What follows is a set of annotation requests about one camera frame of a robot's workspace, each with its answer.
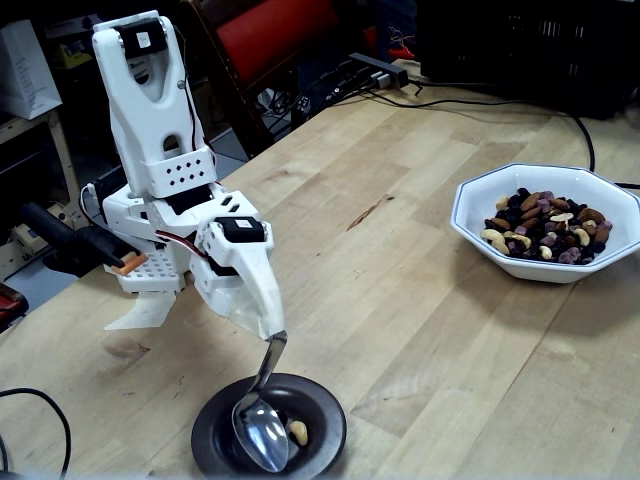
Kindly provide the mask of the white pivoting gripper finger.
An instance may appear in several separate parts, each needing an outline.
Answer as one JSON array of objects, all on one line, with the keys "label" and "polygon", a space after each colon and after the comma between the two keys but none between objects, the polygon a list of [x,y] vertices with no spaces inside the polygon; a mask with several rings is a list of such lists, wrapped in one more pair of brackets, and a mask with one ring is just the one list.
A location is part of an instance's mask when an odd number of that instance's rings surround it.
[{"label": "white pivoting gripper finger", "polygon": [[197,292],[212,311],[260,338],[285,329],[269,223],[202,222],[197,247]]}]

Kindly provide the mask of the white fixed gripper finger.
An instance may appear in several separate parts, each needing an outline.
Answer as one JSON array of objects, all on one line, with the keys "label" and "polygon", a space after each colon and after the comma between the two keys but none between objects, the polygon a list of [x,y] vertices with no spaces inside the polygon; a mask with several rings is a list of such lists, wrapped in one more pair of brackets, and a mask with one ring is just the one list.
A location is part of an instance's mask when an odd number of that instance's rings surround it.
[{"label": "white fixed gripper finger", "polygon": [[263,316],[252,298],[234,298],[230,304],[228,318],[235,325],[256,336],[268,335],[263,325]]}]

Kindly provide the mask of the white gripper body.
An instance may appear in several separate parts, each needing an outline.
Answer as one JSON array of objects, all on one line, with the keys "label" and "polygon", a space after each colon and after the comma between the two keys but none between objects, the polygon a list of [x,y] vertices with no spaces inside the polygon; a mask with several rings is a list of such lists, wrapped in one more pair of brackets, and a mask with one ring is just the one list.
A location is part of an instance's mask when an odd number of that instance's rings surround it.
[{"label": "white gripper body", "polygon": [[199,222],[193,258],[197,291],[220,315],[228,315],[234,298],[252,298],[262,315],[273,313],[271,225],[252,216],[210,216]]}]

